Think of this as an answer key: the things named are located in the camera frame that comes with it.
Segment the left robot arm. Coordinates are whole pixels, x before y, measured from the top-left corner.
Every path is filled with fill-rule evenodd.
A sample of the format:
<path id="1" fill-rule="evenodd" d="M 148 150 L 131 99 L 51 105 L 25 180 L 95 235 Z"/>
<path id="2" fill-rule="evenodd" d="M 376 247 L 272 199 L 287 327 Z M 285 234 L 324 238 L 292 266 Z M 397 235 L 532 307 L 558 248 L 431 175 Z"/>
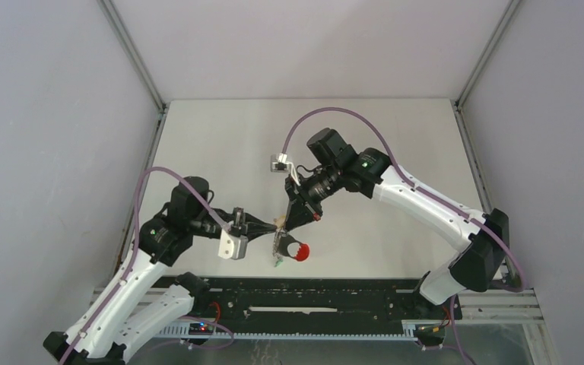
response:
<path id="1" fill-rule="evenodd" d="M 133 247 L 88 311 L 64 332 L 51 332 L 43 347 L 59 364 L 126 364 L 160 330 L 210 304 L 209 285 L 191 272 L 179 275 L 167 292 L 140 312 L 134 310 L 146 292 L 195 237 L 219 242 L 222 259 L 242 259 L 247 243 L 274 233 L 277 226 L 246 213 L 210 206 L 208 181 L 181 179 L 170 200 L 135 236 Z"/>

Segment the metal keyring holder red handle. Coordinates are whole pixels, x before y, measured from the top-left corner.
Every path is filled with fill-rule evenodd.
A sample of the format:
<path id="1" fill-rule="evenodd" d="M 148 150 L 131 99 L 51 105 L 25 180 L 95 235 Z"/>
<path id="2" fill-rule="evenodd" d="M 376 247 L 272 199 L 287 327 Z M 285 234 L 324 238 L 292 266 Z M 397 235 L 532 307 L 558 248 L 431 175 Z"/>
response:
<path id="1" fill-rule="evenodd" d="M 293 259 L 296 262 L 303 262 L 310 256 L 310 247 L 306 243 L 291 236 L 286 230 L 279 229 L 275 234 L 272 255 L 274 264 L 277 258 Z"/>

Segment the yellow tag key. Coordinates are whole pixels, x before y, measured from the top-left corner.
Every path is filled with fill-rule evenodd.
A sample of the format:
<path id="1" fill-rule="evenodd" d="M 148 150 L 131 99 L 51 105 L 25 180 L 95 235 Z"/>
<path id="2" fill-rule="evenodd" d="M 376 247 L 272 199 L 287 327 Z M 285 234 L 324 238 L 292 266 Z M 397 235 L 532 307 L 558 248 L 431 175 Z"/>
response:
<path id="1" fill-rule="evenodd" d="M 278 217 L 274 220 L 274 223 L 278 229 L 281 229 L 284 227 L 286 218 L 287 217 L 285 215 L 281 215 L 280 217 Z"/>

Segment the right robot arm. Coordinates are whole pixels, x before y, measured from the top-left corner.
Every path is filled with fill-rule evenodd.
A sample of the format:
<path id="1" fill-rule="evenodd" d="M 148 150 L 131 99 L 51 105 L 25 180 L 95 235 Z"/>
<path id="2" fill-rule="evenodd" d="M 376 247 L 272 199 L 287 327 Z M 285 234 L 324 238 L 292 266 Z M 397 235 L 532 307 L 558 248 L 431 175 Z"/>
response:
<path id="1" fill-rule="evenodd" d="M 440 235 L 455 255 L 421 279 L 417 293 L 433 305 L 464 291 L 485 292 L 506 257 L 509 218 L 495 208 L 487 214 L 433 191 L 413 176 L 399 173 L 389 155 L 367 148 L 358 153 L 340 134 L 325 128 L 306 143 L 318 161 L 301 176 L 285 153 L 271 158 L 271 171 L 288 173 L 289 198 L 284 231 L 319 221 L 322 202 L 345 190 L 399 208 Z"/>

